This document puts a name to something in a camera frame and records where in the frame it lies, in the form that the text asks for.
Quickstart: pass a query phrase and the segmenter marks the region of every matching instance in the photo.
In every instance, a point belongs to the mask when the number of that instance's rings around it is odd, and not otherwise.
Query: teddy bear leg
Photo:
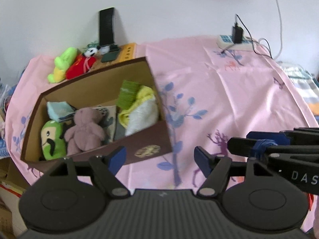
[[[87,137],[87,142],[85,144],[85,150],[84,151],[89,151],[89,150],[92,150],[92,149],[95,149],[95,148],[98,148],[101,146],[101,140],[98,136],[96,135],[89,135]]]
[[[70,141],[68,142],[68,156],[75,155],[80,152],[81,150],[76,145],[75,140],[71,138]]]

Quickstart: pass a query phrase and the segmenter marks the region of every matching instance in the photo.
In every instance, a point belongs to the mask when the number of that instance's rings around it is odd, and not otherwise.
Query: panda head
[[[85,57],[92,57],[98,52],[99,49],[100,49],[100,46],[90,47],[85,52],[83,52],[82,55]]]

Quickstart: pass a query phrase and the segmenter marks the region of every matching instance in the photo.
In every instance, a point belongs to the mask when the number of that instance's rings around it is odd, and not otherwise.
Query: ribbed black surface
[[[136,190],[113,201],[89,227],[67,235],[27,231],[21,239],[306,239],[300,230],[266,235],[246,231],[227,220],[213,201],[190,190]]]

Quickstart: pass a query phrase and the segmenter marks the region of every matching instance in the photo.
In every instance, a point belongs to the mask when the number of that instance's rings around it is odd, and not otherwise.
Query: black power adapter
[[[237,23],[235,23],[235,26],[232,27],[232,42],[234,44],[240,44],[242,42],[242,35],[244,33],[244,30],[242,27],[238,26]]]

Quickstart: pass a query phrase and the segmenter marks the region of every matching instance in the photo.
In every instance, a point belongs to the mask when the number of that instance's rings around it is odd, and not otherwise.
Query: yellow and green plush toy
[[[69,47],[63,54],[54,59],[53,73],[47,76],[50,83],[61,82],[65,79],[65,72],[74,63],[78,55],[78,50],[74,47]]]
[[[49,120],[41,130],[41,147],[45,160],[66,156],[63,123]]]

